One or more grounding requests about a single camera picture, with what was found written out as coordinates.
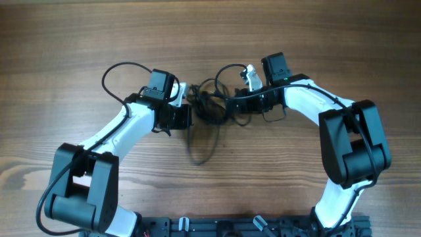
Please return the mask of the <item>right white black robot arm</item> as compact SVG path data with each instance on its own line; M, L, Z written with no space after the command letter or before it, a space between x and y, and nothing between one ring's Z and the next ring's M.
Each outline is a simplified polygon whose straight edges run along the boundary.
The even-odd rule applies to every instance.
M229 111L265 113L276 105L300 112L319 128L322 164L328 181L313 209L321 234L337 234L366 189L391 165L378 108L370 100L352 101L317 86L305 74L292 74L282 52L262 58L266 80L249 65L241 72L244 90L227 99Z

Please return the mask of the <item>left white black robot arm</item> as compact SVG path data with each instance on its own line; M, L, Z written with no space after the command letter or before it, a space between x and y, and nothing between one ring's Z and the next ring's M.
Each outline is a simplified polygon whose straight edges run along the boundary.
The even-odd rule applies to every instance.
M55 152L49 185L36 211L97 236L149 236L141 214L118 204L119 165L135 144L151 132L183 130L191 124L191 107L182 101L189 90L173 74L153 69L147 86L118 98L122 109L93 137Z

